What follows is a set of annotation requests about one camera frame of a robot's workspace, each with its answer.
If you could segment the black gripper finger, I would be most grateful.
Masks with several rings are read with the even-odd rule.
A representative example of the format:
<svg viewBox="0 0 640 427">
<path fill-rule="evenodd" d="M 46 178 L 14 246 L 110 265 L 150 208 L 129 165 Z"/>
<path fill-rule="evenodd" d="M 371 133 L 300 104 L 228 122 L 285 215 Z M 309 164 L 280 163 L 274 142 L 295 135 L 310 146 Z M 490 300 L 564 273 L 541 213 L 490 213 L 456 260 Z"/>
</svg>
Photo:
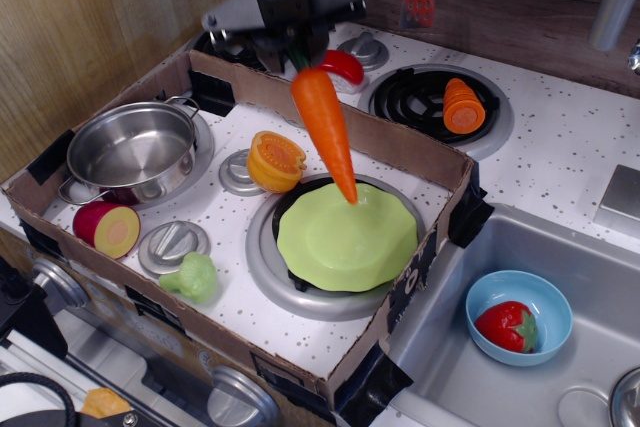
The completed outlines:
<svg viewBox="0 0 640 427">
<path fill-rule="evenodd" d="M 308 23 L 302 30 L 303 52 L 311 66 L 325 58 L 329 44 L 329 29 L 324 23 Z"/>
<path fill-rule="evenodd" d="M 289 46 L 289 40 L 286 36 L 253 34 L 252 43 L 258 59 L 267 71 L 285 71 L 286 49 Z"/>
</svg>

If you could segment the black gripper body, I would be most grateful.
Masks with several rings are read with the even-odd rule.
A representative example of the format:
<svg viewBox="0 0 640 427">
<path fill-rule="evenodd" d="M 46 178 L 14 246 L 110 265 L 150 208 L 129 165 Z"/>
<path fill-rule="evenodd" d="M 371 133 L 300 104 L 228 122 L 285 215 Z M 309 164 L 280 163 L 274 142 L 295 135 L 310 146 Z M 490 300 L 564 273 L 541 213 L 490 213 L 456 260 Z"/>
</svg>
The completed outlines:
<svg viewBox="0 0 640 427">
<path fill-rule="evenodd" d="M 332 28 L 366 15 L 366 0 L 224 0 L 202 15 L 216 42 L 237 35 L 287 33 L 310 25 Z"/>
</svg>

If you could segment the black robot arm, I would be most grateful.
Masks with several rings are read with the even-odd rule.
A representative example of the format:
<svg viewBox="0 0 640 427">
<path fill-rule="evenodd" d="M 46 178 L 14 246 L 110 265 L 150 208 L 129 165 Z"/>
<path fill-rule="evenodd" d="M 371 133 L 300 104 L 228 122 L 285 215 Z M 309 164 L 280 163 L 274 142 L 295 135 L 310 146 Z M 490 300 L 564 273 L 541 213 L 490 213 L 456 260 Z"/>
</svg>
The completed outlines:
<svg viewBox="0 0 640 427">
<path fill-rule="evenodd" d="M 224 0 L 202 16 L 216 50 L 242 45 L 272 73 L 317 65 L 335 25 L 366 15 L 366 0 Z"/>
</svg>

